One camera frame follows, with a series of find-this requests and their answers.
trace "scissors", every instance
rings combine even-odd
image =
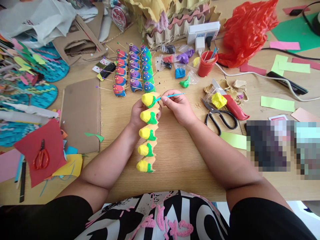
[[[44,139],[42,139],[41,148],[36,158],[33,160],[33,168],[34,170],[44,169],[48,166],[48,164],[49,164],[49,154],[44,147]]]
[[[214,125],[216,125],[218,131],[219,131],[219,136],[221,135],[221,129],[219,127],[219,125],[217,124],[217,122],[214,120],[212,114],[214,113],[219,113],[220,115],[220,118],[221,120],[223,121],[224,125],[227,126],[227,128],[229,129],[236,129],[238,127],[238,122],[237,122],[237,119],[235,118],[235,116],[231,113],[231,112],[228,112],[228,111],[224,111],[224,110],[217,110],[217,109],[214,109],[213,107],[211,107],[203,98],[202,98],[202,101],[203,101],[203,104],[206,106],[206,108],[210,111],[207,116],[206,116],[206,121],[204,122],[206,125],[208,125],[208,118],[210,117],[211,120],[213,121]],[[223,115],[221,113],[226,113],[228,114],[232,120],[234,121],[234,127],[230,127],[230,125],[226,122],[226,120],[224,119]]]

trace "red plastic bag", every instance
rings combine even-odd
[[[220,53],[218,63],[236,68],[262,49],[268,39],[266,32],[279,24],[275,12],[277,3],[278,0],[245,2],[233,10],[224,25],[227,32],[223,37],[223,45],[230,53]]]

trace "black scissors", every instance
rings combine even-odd
[[[238,122],[237,122],[237,119],[235,118],[235,116],[231,113],[231,112],[228,112],[228,111],[224,111],[224,110],[217,110],[217,109],[214,109],[213,107],[211,107],[203,98],[202,98],[202,101],[203,101],[203,104],[206,106],[206,108],[210,111],[207,116],[206,116],[206,121],[204,122],[206,125],[208,125],[208,118],[210,117],[211,120],[213,121],[214,125],[216,125],[218,131],[219,131],[219,136],[221,135],[221,129],[219,127],[219,125],[217,124],[217,122],[214,120],[212,114],[213,113],[219,113],[220,115],[220,118],[221,120],[223,121],[224,125],[227,126],[227,128],[229,129],[236,129],[238,127]],[[221,113],[226,113],[228,114],[234,121],[234,127],[230,127],[230,125],[226,122],[226,120],[224,119],[224,117],[222,116]]]

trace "graphic t-shirt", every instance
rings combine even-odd
[[[128,198],[95,214],[81,197],[60,197],[44,205],[16,233],[55,240],[316,239],[278,203],[243,199],[233,207],[229,227],[211,202],[180,190]]]

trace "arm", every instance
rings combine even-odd
[[[169,90],[162,95],[161,100],[188,130],[210,172],[226,190],[230,211],[237,202],[248,197],[268,199],[290,209],[279,192],[259,174],[243,154],[195,116],[185,95],[165,97],[178,93],[181,92]]]
[[[139,130],[146,125],[140,119],[140,113],[144,110],[146,107],[140,99],[132,107],[129,124],[116,140],[99,153],[56,198],[80,196],[90,204],[94,213],[101,209],[140,139]]]

